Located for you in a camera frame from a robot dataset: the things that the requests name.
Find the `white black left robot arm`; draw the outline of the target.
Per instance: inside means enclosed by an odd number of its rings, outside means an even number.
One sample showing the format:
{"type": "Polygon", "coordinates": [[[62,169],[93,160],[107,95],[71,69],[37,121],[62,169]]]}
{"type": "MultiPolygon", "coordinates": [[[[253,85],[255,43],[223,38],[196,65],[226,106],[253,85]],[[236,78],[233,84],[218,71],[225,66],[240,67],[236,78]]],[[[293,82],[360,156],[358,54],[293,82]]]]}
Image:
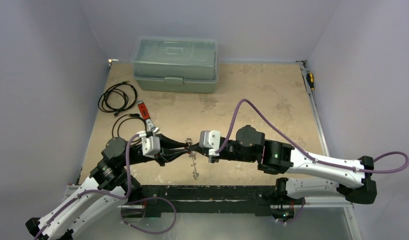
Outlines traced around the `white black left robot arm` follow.
{"type": "Polygon", "coordinates": [[[146,205],[163,201],[148,195],[131,175],[130,166],[156,161],[162,167],[190,153],[187,143],[164,135],[140,131],[126,141],[110,139],[101,152],[102,159],[85,181],[57,208],[43,217],[32,217],[25,226],[36,240],[73,240],[88,223],[121,205],[146,205]]]}

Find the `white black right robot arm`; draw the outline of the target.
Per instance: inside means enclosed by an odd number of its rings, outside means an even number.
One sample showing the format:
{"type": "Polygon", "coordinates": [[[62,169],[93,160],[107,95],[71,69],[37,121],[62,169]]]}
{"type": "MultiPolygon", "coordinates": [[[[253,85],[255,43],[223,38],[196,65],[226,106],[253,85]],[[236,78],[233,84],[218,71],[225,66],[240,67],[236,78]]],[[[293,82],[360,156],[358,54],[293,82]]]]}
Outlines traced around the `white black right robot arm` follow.
{"type": "Polygon", "coordinates": [[[305,196],[344,196],[356,204],[369,205],[377,197],[377,185],[369,170],[374,160],[369,156],[345,160],[315,153],[302,153],[291,144],[266,140],[263,132],[250,125],[240,128],[234,140],[220,131],[204,130],[192,150],[207,156],[210,163],[219,160],[257,163],[258,170],[271,175],[302,174],[307,180],[276,180],[274,199],[281,204],[305,196]]]}

